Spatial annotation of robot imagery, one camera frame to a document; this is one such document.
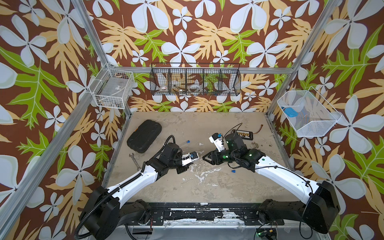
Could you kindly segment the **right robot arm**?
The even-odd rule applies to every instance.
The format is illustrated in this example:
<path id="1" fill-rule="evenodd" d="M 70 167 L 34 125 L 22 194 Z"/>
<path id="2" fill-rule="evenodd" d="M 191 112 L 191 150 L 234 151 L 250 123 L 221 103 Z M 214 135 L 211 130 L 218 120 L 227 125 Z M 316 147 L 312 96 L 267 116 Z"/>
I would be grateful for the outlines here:
<path id="1" fill-rule="evenodd" d="M 211 165 L 237 163 L 240 168 L 272 180 L 298 198 L 296 202 L 265 200 L 257 210 L 261 223 L 292 220 L 305 223 L 321 234 L 329 232 L 341 209 L 332 184 L 309 180 L 278 164 L 260 150 L 249 149 L 237 133 L 225 137 L 214 133 L 209 140 L 216 150 L 204 155 L 204 161 Z"/>

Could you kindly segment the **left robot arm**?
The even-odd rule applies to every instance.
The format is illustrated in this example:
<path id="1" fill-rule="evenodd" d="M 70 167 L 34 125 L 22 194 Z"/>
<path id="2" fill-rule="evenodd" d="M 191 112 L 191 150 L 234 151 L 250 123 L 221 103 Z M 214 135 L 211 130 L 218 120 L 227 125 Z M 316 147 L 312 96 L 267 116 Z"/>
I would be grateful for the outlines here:
<path id="1" fill-rule="evenodd" d="M 136 193 L 158 181 L 169 170 L 175 169 L 177 174 L 188 170 L 195 160 L 197 152 L 183 154 L 175 143 L 167 143 L 148 161 L 143 163 L 140 171 L 126 180 L 109 188 L 98 187 L 94 190 L 80 216 L 74 238 L 81 240 L 93 236 L 97 240 L 105 240 L 117 227 L 130 220 L 143 219 L 149 221 L 146 213 L 150 207 L 144 201 L 136 201 L 126 205 Z"/>

